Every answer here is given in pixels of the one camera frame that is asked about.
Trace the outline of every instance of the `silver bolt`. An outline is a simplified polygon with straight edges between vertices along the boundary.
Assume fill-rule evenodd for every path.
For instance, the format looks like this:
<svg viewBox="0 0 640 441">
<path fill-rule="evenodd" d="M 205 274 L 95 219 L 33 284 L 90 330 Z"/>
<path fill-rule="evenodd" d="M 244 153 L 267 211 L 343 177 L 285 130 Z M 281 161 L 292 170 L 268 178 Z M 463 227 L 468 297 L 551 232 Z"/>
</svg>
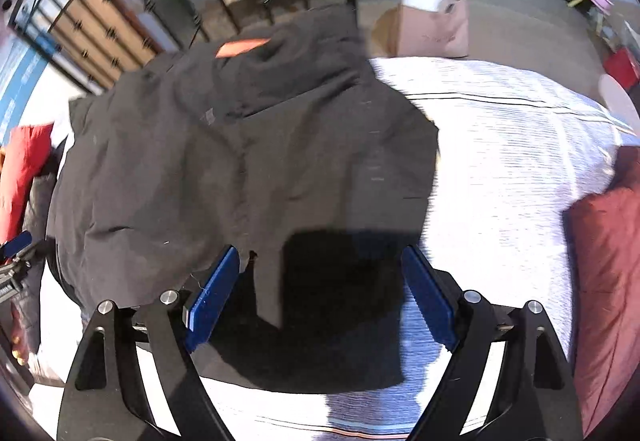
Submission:
<svg viewBox="0 0 640 441">
<path fill-rule="evenodd" d="M 103 300 L 102 302 L 100 302 L 100 304 L 98 304 L 98 312 L 100 312 L 101 315 L 106 315 L 112 309 L 113 302 L 111 300 Z"/>
<path fill-rule="evenodd" d="M 165 291 L 160 295 L 160 302 L 162 302 L 165 306 L 173 304 L 176 300 L 178 300 L 178 292 L 172 289 L 170 289 L 169 291 Z"/>
<path fill-rule="evenodd" d="M 542 304 L 537 300 L 530 300 L 527 307 L 529 307 L 529 311 L 535 315 L 542 313 Z"/>
<path fill-rule="evenodd" d="M 478 291 L 465 291 L 465 300 L 470 302 L 471 304 L 477 304 L 482 300 L 482 297 L 478 293 Z"/>
</svg>

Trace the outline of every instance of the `red item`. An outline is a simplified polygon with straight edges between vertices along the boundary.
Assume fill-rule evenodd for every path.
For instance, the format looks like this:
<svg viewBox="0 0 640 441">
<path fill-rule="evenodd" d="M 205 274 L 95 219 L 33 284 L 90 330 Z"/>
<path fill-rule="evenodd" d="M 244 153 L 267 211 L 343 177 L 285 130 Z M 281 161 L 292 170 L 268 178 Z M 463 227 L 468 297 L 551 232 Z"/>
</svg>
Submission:
<svg viewBox="0 0 640 441">
<path fill-rule="evenodd" d="M 618 49 L 607 59 L 604 70 L 613 76 L 627 93 L 640 81 L 640 66 L 626 47 Z"/>
<path fill-rule="evenodd" d="M 640 363 L 640 147 L 621 147 L 607 192 L 569 208 L 580 291 L 575 388 L 587 435 Z"/>
<path fill-rule="evenodd" d="M 0 243 L 13 239 L 22 224 L 27 192 L 51 153 L 53 124 L 16 127 L 0 175 Z"/>
</svg>

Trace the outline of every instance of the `yellow stool leg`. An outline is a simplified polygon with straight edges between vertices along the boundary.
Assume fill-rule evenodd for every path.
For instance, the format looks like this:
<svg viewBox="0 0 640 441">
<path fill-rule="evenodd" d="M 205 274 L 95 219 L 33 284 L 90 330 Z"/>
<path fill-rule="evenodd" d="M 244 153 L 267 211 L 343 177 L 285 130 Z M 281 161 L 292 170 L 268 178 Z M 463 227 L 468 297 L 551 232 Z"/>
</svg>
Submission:
<svg viewBox="0 0 640 441">
<path fill-rule="evenodd" d="M 583 2 L 584 0 L 573 0 L 567 4 L 569 8 L 575 8 L 578 4 Z"/>
</svg>

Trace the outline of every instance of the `orange label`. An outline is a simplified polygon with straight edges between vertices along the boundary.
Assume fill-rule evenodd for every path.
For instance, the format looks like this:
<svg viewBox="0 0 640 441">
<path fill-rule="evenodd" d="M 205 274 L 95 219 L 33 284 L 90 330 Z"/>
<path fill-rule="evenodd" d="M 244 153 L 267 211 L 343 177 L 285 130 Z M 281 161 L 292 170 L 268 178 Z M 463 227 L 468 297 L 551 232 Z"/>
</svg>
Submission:
<svg viewBox="0 0 640 441">
<path fill-rule="evenodd" d="M 227 42 L 223 44 L 218 52 L 216 58 L 229 58 L 232 56 L 240 55 L 240 53 L 246 53 L 252 49 L 263 46 L 269 41 L 268 38 L 251 38 L 249 40 L 236 40 L 235 42 Z"/>
</svg>

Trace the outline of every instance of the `maroon garment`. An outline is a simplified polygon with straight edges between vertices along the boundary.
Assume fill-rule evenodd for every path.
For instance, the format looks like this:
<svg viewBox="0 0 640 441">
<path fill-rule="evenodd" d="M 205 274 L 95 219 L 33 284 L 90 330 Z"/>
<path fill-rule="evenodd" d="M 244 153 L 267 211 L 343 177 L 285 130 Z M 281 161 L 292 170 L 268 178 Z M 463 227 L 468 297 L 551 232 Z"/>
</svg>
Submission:
<svg viewBox="0 0 640 441">
<path fill-rule="evenodd" d="M 569 209 L 580 292 L 575 387 L 585 435 L 640 362 L 640 148 L 621 147 L 609 189 Z"/>
</svg>

